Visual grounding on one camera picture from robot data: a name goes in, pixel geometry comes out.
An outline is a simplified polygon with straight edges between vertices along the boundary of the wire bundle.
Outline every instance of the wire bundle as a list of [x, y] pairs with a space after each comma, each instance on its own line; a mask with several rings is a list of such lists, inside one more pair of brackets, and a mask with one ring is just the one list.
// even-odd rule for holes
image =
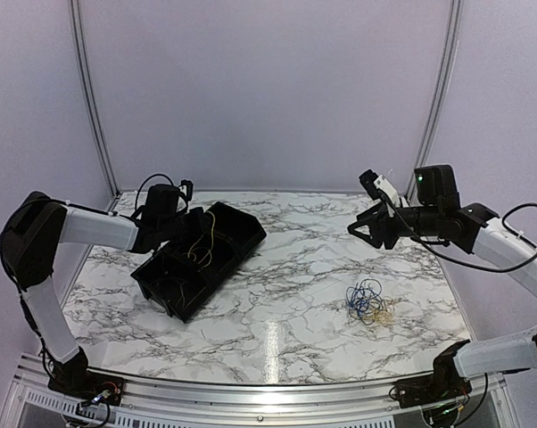
[[381, 294], [382, 285], [376, 279], [364, 279], [359, 284], [348, 287], [346, 304], [350, 317], [358, 319], [364, 325], [390, 324], [395, 313], [395, 302]]

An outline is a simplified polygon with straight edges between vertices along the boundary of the marble surface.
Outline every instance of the marble surface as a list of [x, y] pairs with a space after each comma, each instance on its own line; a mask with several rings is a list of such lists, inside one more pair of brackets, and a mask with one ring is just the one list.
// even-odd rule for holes
[[[64, 307], [92, 366], [213, 383], [336, 383], [429, 370], [468, 338], [434, 257], [409, 239], [384, 251], [346, 232], [368, 197], [196, 193], [193, 206], [216, 201], [255, 215], [268, 236], [187, 325], [130, 277], [149, 255], [94, 247]], [[117, 210], [133, 204], [126, 193]], [[369, 277], [396, 302], [391, 325], [348, 316], [347, 287]]]

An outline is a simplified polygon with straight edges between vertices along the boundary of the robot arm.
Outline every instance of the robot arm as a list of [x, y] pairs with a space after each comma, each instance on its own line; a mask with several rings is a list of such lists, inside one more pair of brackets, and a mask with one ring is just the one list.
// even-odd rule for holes
[[[349, 232], [376, 248], [386, 249], [393, 248], [400, 237], [410, 236], [445, 259], [449, 258], [433, 251], [431, 245], [453, 243], [497, 267], [481, 267], [482, 270], [508, 273], [537, 298], [537, 248], [522, 235], [513, 234], [497, 213], [483, 205], [461, 208], [450, 166], [425, 167], [415, 173], [417, 198], [422, 204], [417, 207], [403, 203], [398, 206], [399, 196], [383, 190], [381, 177], [371, 170], [364, 173], [360, 182], [373, 199], [381, 201], [361, 213], [358, 221], [348, 227]], [[436, 237], [437, 241], [426, 242], [424, 237]], [[398, 400], [403, 407], [423, 405], [443, 394], [449, 397], [450, 392], [470, 391], [469, 377], [529, 368], [537, 368], [537, 326], [488, 341], [452, 345], [435, 359], [433, 374], [398, 382], [398, 391], [407, 392], [405, 397], [398, 395]]]
[[54, 292], [53, 263], [59, 243], [146, 253], [190, 231], [204, 231], [207, 219], [202, 209], [187, 213], [193, 185], [183, 181], [182, 186], [185, 191], [174, 185], [152, 186], [146, 205], [132, 218], [34, 192], [7, 221], [0, 235], [1, 261], [17, 285], [25, 318], [54, 362], [50, 388], [72, 394], [91, 391], [103, 382], [87, 371], [87, 357], [70, 332]]

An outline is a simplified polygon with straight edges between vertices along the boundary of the black box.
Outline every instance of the black box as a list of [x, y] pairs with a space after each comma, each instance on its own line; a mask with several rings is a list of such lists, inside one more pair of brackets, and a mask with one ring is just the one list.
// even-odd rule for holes
[[[213, 216], [207, 213], [215, 218], [211, 255]], [[205, 217], [208, 232], [170, 241], [132, 273], [146, 299], [155, 300], [170, 317], [184, 323], [267, 236], [256, 217], [222, 202], [209, 208]]]

